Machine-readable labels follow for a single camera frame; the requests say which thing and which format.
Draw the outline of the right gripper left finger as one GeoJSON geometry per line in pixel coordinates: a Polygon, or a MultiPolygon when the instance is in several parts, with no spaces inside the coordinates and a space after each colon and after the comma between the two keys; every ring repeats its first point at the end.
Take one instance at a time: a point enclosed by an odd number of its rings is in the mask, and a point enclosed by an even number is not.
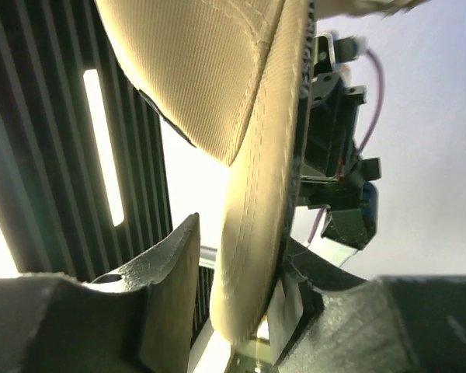
{"type": "Polygon", "coordinates": [[[0,372],[186,371],[199,256],[200,219],[191,214],[92,283],[0,279],[0,372]]]}

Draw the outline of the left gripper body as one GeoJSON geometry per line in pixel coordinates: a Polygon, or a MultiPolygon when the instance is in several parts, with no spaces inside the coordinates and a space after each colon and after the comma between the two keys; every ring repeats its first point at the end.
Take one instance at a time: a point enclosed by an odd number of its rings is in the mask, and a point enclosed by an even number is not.
{"type": "Polygon", "coordinates": [[[363,159],[353,138],[365,90],[330,72],[314,79],[313,92],[297,203],[326,211],[322,237],[362,250],[377,233],[373,182],[381,178],[380,160],[363,159]]]}

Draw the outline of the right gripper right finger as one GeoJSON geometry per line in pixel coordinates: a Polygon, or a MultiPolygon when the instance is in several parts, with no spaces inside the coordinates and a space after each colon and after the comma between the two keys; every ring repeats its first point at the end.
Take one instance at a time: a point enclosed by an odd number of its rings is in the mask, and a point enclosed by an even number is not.
{"type": "Polygon", "coordinates": [[[466,276],[366,281],[290,241],[270,351],[281,372],[466,372],[466,276]]]}

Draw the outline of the beige cap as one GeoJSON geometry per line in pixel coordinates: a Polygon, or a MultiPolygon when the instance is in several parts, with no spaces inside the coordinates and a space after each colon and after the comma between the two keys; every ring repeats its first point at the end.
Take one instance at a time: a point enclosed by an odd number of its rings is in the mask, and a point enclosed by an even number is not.
{"type": "Polygon", "coordinates": [[[210,320],[266,312],[290,236],[311,98],[312,1],[98,1],[116,60],[182,137],[229,169],[210,320]]]}

